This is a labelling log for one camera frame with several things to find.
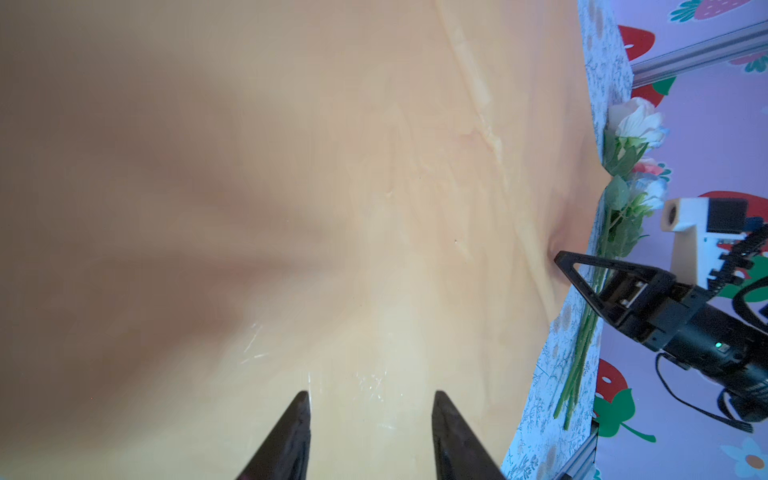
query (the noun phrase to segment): green flower stem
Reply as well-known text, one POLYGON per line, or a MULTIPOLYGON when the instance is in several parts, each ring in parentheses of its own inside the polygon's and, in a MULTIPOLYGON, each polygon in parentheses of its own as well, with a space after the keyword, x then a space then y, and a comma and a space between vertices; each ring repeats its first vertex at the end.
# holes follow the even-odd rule
POLYGON ((568 402, 568 409, 565 411, 565 421, 563 423, 563 430, 568 430, 571 426, 571 417, 573 416, 576 404, 578 403, 579 391, 581 390, 581 379, 584 378, 584 365, 587 362, 587 353, 589 346, 592 344, 592 337, 594 337, 594 330, 598 326, 598 315, 592 310, 587 323, 587 335, 586 342, 584 343, 584 350, 581 357, 578 359, 578 366, 576 367, 576 381, 573 389, 571 390, 571 398, 568 402))
MULTIPOLYGON (((598 273, 598 278, 593 284, 596 286, 594 288, 595 291, 599 291, 603 289, 603 286, 605 285, 605 279, 607 277, 607 269, 601 269, 601 272, 598 273)), ((588 310, 586 321, 584 322, 587 325, 587 335, 585 337, 585 344, 584 348, 582 350, 581 356, 578 358, 578 365, 576 367, 576 382, 573 386, 573 389, 571 391, 571 398, 568 402, 568 410, 565 411, 565 421, 563 424, 563 430, 568 430, 568 427, 571 425, 571 417, 573 416, 574 410, 576 409, 576 404, 578 403, 578 396, 579 392, 581 391, 581 379, 584 378, 584 365, 587 362, 587 354, 589 351, 589 347, 592 344, 592 337, 594 337, 594 331, 598 327, 598 320, 600 317, 598 316, 598 313, 595 312, 592 307, 589 305, 584 307, 585 310, 588 310)))
POLYGON ((611 225, 608 226, 608 228, 605 230, 605 232, 609 232, 611 228, 616 226, 616 223, 619 223, 622 219, 627 218, 626 215, 624 215, 624 210, 619 211, 618 216, 616 216, 616 220, 611 222, 611 225))
MULTIPOLYGON (((604 248, 604 245, 606 244, 605 239, 607 238, 607 231, 604 230, 604 233, 601 236, 603 237, 601 238, 601 248, 604 248)), ((606 277, 607 269, 601 269, 601 272, 591 284, 593 290, 602 290, 606 277)), ((565 386, 563 387, 563 391, 560 394, 558 404, 554 409, 554 417, 557 418, 560 416, 560 412, 562 411, 565 402, 567 400, 569 401, 563 427, 565 430, 568 430, 568 426, 571 423, 571 416, 573 415, 573 411, 578 401, 578 393, 581 388, 581 377, 584 374, 584 364, 587 361, 587 353, 589 346, 592 343, 594 330, 597 328, 598 318, 599 317, 597 313, 589 305, 584 308, 584 312, 581 314, 581 323, 579 325, 579 331, 576 337, 574 363, 571 367, 571 371, 568 373, 568 377, 565 380, 565 386)))
MULTIPOLYGON (((605 215, 604 215, 605 219, 610 220, 611 218, 610 215, 611 215, 611 209, 606 208, 605 215)), ((598 245, 598 251, 595 252, 598 255, 598 257, 602 257, 603 255, 605 255, 605 251, 608 247, 608 231, 610 229, 611 229, 610 227, 604 228, 603 231, 600 233, 600 244, 598 245)))

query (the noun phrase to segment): white flower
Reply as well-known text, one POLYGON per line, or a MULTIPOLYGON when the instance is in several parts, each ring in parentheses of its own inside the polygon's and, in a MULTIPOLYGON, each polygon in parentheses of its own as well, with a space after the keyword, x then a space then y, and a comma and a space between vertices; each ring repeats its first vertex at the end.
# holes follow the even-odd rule
POLYGON ((640 138, 648 148, 659 148, 668 130, 661 126, 664 116, 652 103, 635 97, 628 102, 608 108, 608 129, 617 137, 640 138))
POLYGON ((641 205, 649 210, 659 210, 667 199, 667 181, 653 174, 633 173, 627 178, 629 201, 632 203, 638 195, 646 197, 641 205))
POLYGON ((768 455, 760 451, 754 440, 746 437, 741 444, 741 448, 731 445, 721 445, 720 449, 726 455, 736 460, 736 476, 739 478, 751 478, 757 475, 757 478, 768 478, 768 455))

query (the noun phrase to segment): pink flower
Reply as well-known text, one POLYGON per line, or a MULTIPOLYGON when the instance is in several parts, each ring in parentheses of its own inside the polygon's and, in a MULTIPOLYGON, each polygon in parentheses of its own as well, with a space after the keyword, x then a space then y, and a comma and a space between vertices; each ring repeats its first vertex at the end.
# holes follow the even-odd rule
POLYGON ((664 168, 659 167, 659 164, 653 158, 641 158, 634 165, 632 171, 638 174, 661 175, 664 172, 664 168))

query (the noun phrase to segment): orange cloth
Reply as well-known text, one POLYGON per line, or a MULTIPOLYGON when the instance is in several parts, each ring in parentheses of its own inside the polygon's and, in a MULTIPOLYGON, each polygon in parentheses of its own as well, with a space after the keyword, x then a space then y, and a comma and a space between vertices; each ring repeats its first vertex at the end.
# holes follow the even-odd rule
POLYGON ((497 462, 608 175, 576 4, 26 0, 0 15, 0 474, 497 462))

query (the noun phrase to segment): blue floral pattern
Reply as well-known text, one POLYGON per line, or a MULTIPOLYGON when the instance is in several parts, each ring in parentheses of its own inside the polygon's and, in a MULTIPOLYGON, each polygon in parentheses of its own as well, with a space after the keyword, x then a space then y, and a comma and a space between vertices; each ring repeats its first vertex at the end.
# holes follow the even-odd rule
MULTIPOLYGON (((602 157, 608 105, 629 100, 633 75, 609 1, 578 0, 578 10, 594 136, 602 157)), ((591 252, 594 252, 601 228, 601 215, 598 215, 589 243, 591 252)), ((536 364, 520 426, 502 463, 502 473, 509 480, 554 478, 589 436, 602 320, 590 345, 583 387, 570 429, 563 430, 563 415, 559 419, 552 418, 571 369, 584 308, 584 300, 571 288, 560 316, 551 324, 549 337, 536 364)))

